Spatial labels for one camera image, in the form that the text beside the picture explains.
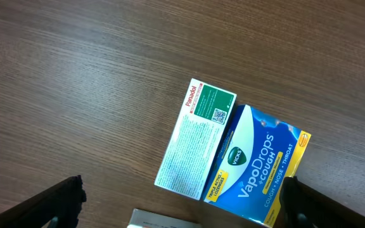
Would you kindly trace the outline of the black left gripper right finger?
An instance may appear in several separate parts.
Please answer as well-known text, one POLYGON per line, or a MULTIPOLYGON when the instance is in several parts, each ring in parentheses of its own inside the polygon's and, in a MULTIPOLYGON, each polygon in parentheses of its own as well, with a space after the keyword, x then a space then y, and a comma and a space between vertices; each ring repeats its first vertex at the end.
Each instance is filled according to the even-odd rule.
POLYGON ((277 228, 365 228, 365 217, 300 182, 283 179, 277 228))

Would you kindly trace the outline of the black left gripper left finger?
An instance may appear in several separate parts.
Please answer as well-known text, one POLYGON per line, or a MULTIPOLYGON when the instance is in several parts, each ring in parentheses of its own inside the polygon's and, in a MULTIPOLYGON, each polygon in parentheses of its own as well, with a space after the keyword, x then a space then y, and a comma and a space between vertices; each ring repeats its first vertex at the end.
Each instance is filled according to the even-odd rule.
POLYGON ((82 177, 71 176, 24 202, 0 213, 0 228, 76 228, 87 201, 82 177))

